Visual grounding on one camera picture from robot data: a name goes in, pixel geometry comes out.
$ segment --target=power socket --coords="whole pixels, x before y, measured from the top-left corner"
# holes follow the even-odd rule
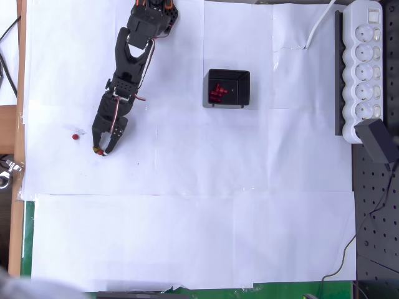
[[[355,125],[369,118],[383,119],[382,7],[376,1],[356,0],[343,12],[342,56],[345,125],[342,135],[349,143],[362,143]]]

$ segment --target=black container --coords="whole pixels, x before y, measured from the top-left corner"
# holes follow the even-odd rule
[[[249,105],[250,74],[247,70],[211,69],[204,78],[203,106],[244,108]]]

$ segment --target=green mat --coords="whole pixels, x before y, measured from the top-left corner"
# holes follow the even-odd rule
[[[34,233],[34,202],[25,202],[25,233],[21,275],[31,276]],[[256,283],[254,288],[233,290],[187,290],[178,288],[168,293],[189,295],[191,299],[302,299],[303,294],[317,296],[320,282]],[[352,282],[325,282],[322,299],[352,299]]]

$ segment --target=black robotic arm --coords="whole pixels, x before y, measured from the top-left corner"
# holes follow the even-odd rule
[[[102,96],[93,131],[94,153],[109,154],[127,126],[124,116],[132,109],[143,79],[147,71],[146,65],[151,61],[156,37],[169,34],[177,20],[178,11],[173,0],[137,0],[129,17],[127,27],[120,29],[115,46],[116,70],[112,80],[108,80],[107,91]],[[131,55],[129,45],[144,50],[139,57]],[[102,133],[109,132],[111,140],[105,149],[100,149]]]

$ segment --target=pegboard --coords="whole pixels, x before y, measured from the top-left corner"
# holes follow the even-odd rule
[[[383,6],[384,122],[392,136],[399,135],[399,0]],[[356,226],[372,211],[388,186],[390,173],[375,164],[363,145],[353,145],[353,190]],[[375,283],[399,280],[399,169],[394,173],[385,207],[373,213],[357,236],[357,277]]]
[[[388,186],[390,173],[383,164],[375,164],[363,145],[353,146],[353,181],[357,229],[364,217],[377,206]],[[384,208],[373,213],[364,222],[357,236],[359,256],[399,272],[399,171],[394,173]],[[358,279],[375,278],[375,269],[361,270]]]

